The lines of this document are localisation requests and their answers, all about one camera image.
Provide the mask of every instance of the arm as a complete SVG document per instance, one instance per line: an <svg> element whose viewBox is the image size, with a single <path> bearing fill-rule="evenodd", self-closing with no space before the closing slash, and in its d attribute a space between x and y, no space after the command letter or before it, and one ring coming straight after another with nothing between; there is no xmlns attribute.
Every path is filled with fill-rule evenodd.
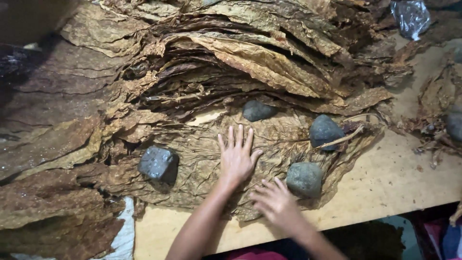
<svg viewBox="0 0 462 260"><path fill-rule="evenodd" d="M176 236L166 260L197 260L202 257L205 246L217 226L221 212L234 190L252 173L261 150L250 155L253 142L253 130L249 130L243 146L243 126L234 142L233 127L229 128L228 146L221 135L218 142L221 151L220 178L204 202L194 210Z"/></svg>
<svg viewBox="0 0 462 260"><path fill-rule="evenodd" d="M265 187L255 186L257 193L250 195L255 201L254 208L304 247L314 259L346 260L346 256L305 220L287 187L278 178L274 180L276 185L262 180Z"/></svg>

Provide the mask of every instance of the forearm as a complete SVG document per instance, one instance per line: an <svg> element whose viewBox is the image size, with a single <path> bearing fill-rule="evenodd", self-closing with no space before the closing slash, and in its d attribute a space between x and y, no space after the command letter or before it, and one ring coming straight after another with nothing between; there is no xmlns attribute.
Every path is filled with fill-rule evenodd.
<svg viewBox="0 0 462 260"><path fill-rule="evenodd" d="M293 237L293 239L305 248L315 260L348 259L311 224L306 223L301 230L303 230L303 232L300 232L299 235Z"/></svg>
<svg viewBox="0 0 462 260"><path fill-rule="evenodd" d="M218 181L204 202L194 210L176 236L166 260L195 260L204 253L208 239L217 226L232 185Z"/></svg>

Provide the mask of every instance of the hand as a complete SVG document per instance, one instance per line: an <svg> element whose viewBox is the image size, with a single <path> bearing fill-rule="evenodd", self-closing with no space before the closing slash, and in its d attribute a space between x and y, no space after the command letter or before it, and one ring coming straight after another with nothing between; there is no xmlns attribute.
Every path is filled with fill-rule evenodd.
<svg viewBox="0 0 462 260"><path fill-rule="evenodd" d="M286 185L277 177L276 185L261 180L265 186L255 186L258 193L251 193L250 198L255 201L254 209L261 212L276 227L283 230L290 237L298 237L306 228L314 229L302 216L297 202Z"/></svg>
<svg viewBox="0 0 462 260"><path fill-rule="evenodd" d="M236 188L239 184L245 181L255 168L255 163L258 157L263 154L262 150L257 150L250 155L252 142L254 140L254 131L249 129L247 140L243 146L244 127L240 124L234 141L234 130L230 126L228 133L228 147L223 142L223 137L218 134L218 144L221 150L221 175L220 181L223 181L226 186Z"/></svg>

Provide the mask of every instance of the clear plastic bag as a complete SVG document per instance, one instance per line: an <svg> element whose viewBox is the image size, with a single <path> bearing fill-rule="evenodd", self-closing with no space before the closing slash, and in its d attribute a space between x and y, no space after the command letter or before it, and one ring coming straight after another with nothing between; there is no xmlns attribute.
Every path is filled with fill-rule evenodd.
<svg viewBox="0 0 462 260"><path fill-rule="evenodd" d="M431 23L423 0L391 1L390 8L401 35L414 41L420 40L419 34L425 32Z"/></svg>

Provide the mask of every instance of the red clothing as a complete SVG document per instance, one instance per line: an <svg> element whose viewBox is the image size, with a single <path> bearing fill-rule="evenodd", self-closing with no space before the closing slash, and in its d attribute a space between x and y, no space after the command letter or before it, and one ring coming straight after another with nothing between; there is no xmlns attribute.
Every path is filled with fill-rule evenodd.
<svg viewBox="0 0 462 260"><path fill-rule="evenodd" d="M257 248L243 248L232 252L226 260L287 260L284 256Z"/></svg>

